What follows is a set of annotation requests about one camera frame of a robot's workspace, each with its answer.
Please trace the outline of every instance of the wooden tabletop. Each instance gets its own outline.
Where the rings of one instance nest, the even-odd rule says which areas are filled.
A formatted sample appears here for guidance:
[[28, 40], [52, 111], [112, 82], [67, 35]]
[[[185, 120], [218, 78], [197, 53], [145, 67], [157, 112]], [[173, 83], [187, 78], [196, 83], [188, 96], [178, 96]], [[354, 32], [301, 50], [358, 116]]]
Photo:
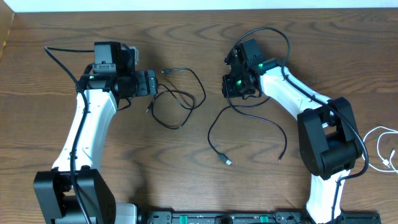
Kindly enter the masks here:
[[[303, 208], [310, 173], [300, 154], [297, 123], [270, 100], [248, 113], [280, 124], [284, 146], [273, 125], [226, 111], [211, 139], [235, 166], [219, 161], [207, 132], [224, 106], [221, 77], [229, 72], [223, 58], [247, 31], [272, 26], [290, 39], [290, 71], [310, 88], [349, 100], [364, 136], [371, 128], [398, 128], [398, 10], [322, 9], [194, 12], [76, 12], [17, 14], [0, 61], [0, 223], [42, 223], [33, 191], [37, 171], [50, 170], [63, 147], [76, 107], [74, 84], [44, 52], [45, 45], [93, 49], [95, 41], [134, 45], [137, 69], [155, 69], [160, 83], [203, 93], [188, 72], [162, 75], [165, 68], [196, 71], [207, 92], [188, 123], [173, 131], [145, 114], [151, 97], [135, 98], [117, 112], [106, 137], [102, 175], [120, 202], [174, 210], [268, 211]], [[272, 32], [252, 35], [268, 57], [283, 59], [284, 40]], [[93, 54], [54, 53], [77, 77]], [[171, 123], [187, 111], [171, 96], [159, 99], [156, 113]], [[384, 169], [376, 139], [367, 143], [371, 163]], [[388, 157], [395, 136], [381, 141]], [[363, 167], [358, 159], [352, 173]], [[379, 212], [383, 223], [397, 223], [398, 176], [369, 168], [344, 187], [346, 211]]]

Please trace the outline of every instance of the white background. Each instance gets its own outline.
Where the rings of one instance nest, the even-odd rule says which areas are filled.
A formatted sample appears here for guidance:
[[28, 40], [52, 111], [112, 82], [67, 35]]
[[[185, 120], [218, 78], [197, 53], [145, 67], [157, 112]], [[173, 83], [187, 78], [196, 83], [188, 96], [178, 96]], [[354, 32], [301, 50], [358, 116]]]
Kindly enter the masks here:
[[14, 12], [398, 7], [398, 0], [4, 0]]

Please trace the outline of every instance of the wooden table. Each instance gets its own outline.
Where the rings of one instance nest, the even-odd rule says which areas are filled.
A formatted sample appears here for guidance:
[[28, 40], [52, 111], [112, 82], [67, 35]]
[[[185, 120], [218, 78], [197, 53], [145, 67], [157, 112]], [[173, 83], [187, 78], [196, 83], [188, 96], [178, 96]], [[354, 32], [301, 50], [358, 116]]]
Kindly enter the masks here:
[[[398, 128], [396, 9], [17, 14], [0, 62], [0, 222], [43, 222], [33, 179], [37, 171], [50, 170], [75, 113], [74, 84], [43, 46], [92, 49], [94, 41], [103, 40], [135, 45], [140, 51], [137, 69], [156, 69], [159, 82], [172, 82], [200, 99], [200, 86], [190, 73], [168, 78], [160, 73], [192, 68], [208, 94], [177, 131], [145, 114], [151, 97], [135, 98], [132, 108], [117, 112], [102, 161], [103, 177], [117, 201], [174, 210], [303, 208], [310, 173], [300, 158], [296, 121], [274, 100], [245, 111], [285, 129], [289, 144], [282, 161], [277, 160], [284, 145], [279, 130], [233, 111], [223, 114], [211, 138], [235, 166], [220, 162], [206, 140], [227, 104], [221, 94], [221, 77], [229, 71], [223, 58], [237, 38], [260, 26], [289, 36], [288, 67], [298, 79], [321, 94], [350, 101], [362, 136], [380, 124]], [[252, 37], [268, 57], [284, 57], [285, 42], [277, 34]], [[94, 60], [93, 54], [55, 55], [78, 77]], [[176, 105], [165, 96], [157, 114], [179, 122], [186, 111]], [[367, 145], [371, 162], [383, 168], [376, 137]], [[386, 136], [381, 146], [387, 157], [397, 140]], [[352, 173], [363, 164], [358, 159]], [[396, 223], [397, 184], [396, 175], [369, 168], [361, 178], [347, 181], [341, 206], [377, 211], [383, 223]]]

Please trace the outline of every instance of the white cable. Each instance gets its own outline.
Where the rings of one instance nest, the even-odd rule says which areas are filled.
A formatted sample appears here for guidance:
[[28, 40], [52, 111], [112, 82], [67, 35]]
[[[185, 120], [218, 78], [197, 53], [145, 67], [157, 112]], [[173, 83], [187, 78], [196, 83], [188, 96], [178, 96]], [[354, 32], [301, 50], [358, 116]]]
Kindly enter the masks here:
[[392, 163], [391, 163], [392, 157], [393, 157], [393, 155], [395, 154], [395, 150], [393, 150], [393, 151], [391, 152], [390, 161], [388, 161], [387, 159], [383, 158], [383, 157], [380, 155], [380, 150], [379, 150], [379, 142], [380, 142], [381, 137], [382, 137], [383, 135], [385, 135], [385, 134], [398, 134], [398, 131], [396, 131], [396, 130], [394, 130], [394, 129], [386, 128], [386, 127], [384, 127], [384, 126], [375, 127], [374, 129], [370, 130], [370, 131], [365, 135], [365, 137], [363, 138], [363, 143], [365, 143], [365, 140], [366, 140], [367, 136], [368, 136], [370, 133], [372, 133], [373, 131], [375, 131], [375, 130], [377, 130], [377, 129], [379, 129], [379, 128], [384, 128], [384, 129], [389, 130], [389, 131], [388, 131], [388, 132], [385, 132], [385, 133], [382, 133], [382, 134], [379, 136], [379, 138], [377, 139], [377, 145], [376, 145], [377, 154], [379, 155], [379, 157], [380, 157], [382, 163], [383, 163], [384, 165], [386, 165], [388, 168], [390, 168], [390, 165], [391, 165], [391, 168], [393, 168], [393, 170], [381, 170], [381, 169], [378, 169], [378, 168], [374, 167], [374, 166], [373, 166], [372, 164], [370, 164], [370, 163], [369, 163], [369, 166], [371, 166], [373, 169], [375, 169], [375, 170], [377, 170], [377, 171], [380, 171], [380, 172], [396, 172], [396, 173], [398, 173], [398, 170], [395, 169], [395, 167], [394, 167], [394, 166], [392, 165]]

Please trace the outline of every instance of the green tape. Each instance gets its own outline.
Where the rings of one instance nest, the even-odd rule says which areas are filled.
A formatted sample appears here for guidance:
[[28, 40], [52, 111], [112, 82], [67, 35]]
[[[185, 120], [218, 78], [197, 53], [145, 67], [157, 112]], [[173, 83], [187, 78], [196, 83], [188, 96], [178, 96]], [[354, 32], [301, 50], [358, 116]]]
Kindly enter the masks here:
[[267, 223], [268, 222], [268, 217], [267, 216], [260, 217], [260, 222], [261, 223]]
[[180, 215], [180, 224], [188, 224], [188, 215]]

